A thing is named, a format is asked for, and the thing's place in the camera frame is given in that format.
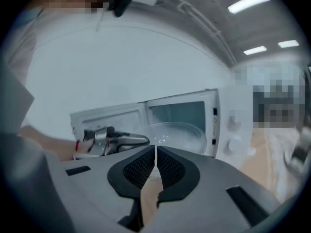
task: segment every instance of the person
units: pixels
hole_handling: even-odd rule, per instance
[[[5,64],[15,77],[25,86],[36,45],[35,23],[43,10],[94,8],[104,0],[32,0],[17,16],[1,47]],[[77,142],[55,139],[42,134],[31,126],[27,119],[21,125],[20,135],[38,143],[42,149],[57,154],[60,161],[72,160],[73,154],[87,153],[93,140]]]

